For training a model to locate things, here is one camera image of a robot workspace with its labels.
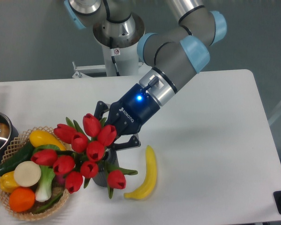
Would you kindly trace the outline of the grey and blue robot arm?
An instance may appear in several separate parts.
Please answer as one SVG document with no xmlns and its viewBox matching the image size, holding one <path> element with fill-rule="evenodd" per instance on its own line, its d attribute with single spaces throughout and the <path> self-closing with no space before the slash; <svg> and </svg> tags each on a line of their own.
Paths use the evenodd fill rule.
<svg viewBox="0 0 281 225">
<path fill-rule="evenodd" d="M 135 75 L 139 61 L 150 66 L 140 81 L 120 100 L 99 101 L 95 117 L 108 113 L 107 123 L 126 143 L 108 145 L 117 151 L 138 147 L 138 133 L 159 109 L 209 62 L 207 48 L 227 32 L 223 15 L 207 11 L 200 0 L 170 0 L 178 26 L 166 34 L 146 33 L 129 0 L 66 0 L 64 5 L 79 29 L 91 27 L 104 54 L 108 76 Z"/>
</svg>

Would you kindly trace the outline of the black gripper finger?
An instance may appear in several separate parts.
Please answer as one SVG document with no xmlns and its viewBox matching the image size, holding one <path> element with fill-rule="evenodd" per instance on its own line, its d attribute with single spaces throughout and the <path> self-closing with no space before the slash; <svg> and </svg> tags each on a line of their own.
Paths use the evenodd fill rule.
<svg viewBox="0 0 281 225">
<path fill-rule="evenodd" d="M 118 140 L 119 138 L 120 136 L 116 136 L 114 142 L 111 145 L 107 146 L 107 151 L 127 150 L 132 148 L 138 148 L 141 145 L 139 135 L 132 135 L 127 142 L 116 143 L 116 140 Z"/>
<path fill-rule="evenodd" d="M 94 117 L 98 120 L 103 118 L 103 115 L 110 110 L 110 104 L 107 104 L 103 101 L 98 101 L 96 104 Z"/>
</svg>

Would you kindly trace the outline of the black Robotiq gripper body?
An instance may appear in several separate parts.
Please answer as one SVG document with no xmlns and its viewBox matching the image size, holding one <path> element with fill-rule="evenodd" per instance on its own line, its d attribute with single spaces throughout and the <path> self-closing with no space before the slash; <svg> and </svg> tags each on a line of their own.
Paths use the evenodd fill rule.
<svg viewBox="0 0 281 225">
<path fill-rule="evenodd" d="M 143 88 L 135 84 L 119 101 L 110 106 L 107 125 L 113 125 L 117 134 L 133 135 L 140 131 L 159 109 L 158 103 Z"/>
</svg>

